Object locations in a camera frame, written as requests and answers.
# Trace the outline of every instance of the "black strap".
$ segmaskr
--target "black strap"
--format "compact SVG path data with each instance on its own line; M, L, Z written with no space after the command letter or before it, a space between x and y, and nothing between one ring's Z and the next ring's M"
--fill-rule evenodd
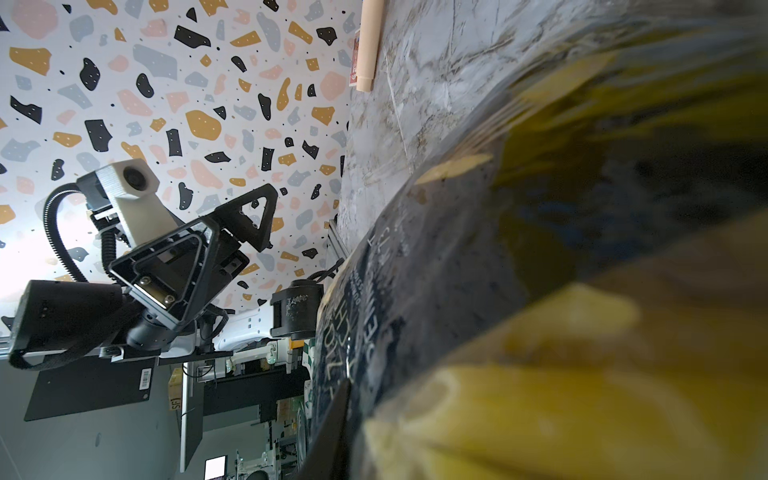
M61 240L61 234L58 232L57 215L59 204L67 195L79 193L80 189L77 184L64 184L54 189L43 204L43 228L45 236L48 237L48 242L56 254L56 258L64 266L64 269L67 270L69 276L75 282L88 282L88 279L85 278L85 275L74 263L72 255L67 251L67 247L64 246L64 242Z
M94 348L101 345L112 333L115 333L136 322L138 314L144 306L135 300L130 300L119 309L100 319L77 342L62 353L48 355L45 360L32 365L24 360L25 352L15 350L8 356L8 363L20 370L50 370L67 365L81 359Z
M109 271L109 264L112 260L118 258L118 234L120 230L112 227L101 231L101 265L104 267L104 273L107 274L117 285L125 286L123 280Z

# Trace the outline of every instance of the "barcode label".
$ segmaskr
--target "barcode label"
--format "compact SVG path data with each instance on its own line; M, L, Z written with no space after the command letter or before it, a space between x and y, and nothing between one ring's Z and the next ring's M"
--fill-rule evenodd
M152 378L152 369L141 370L141 382L139 382L139 390L146 390L149 388L150 378Z

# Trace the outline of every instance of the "white camera housing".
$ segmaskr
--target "white camera housing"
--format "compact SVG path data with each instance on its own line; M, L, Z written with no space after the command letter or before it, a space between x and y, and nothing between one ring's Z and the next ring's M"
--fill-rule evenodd
M96 177L120 217L131 247L176 230L176 221L156 195L160 180L144 160L109 164L96 170Z

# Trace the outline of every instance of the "terrazzo pattern wall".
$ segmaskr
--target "terrazzo pattern wall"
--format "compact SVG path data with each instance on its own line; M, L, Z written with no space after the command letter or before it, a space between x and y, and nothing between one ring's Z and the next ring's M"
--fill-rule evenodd
M42 229L60 184L142 158L184 221L253 188L279 192L273 248L220 306L243 310L325 266L339 206L357 0L14 0L0 5L0 313L30 279L61 279ZM254 211L254 220L258 212ZM73 195L65 245L109 281ZM127 247L118 244L118 255Z

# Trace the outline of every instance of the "marble countertop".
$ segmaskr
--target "marble countertop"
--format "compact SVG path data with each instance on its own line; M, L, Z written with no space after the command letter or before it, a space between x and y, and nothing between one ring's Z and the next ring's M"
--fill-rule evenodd
M350 250L440 140L527 56L580 20L700 15L719 1L389 0L373 91L350 89L339 235Z

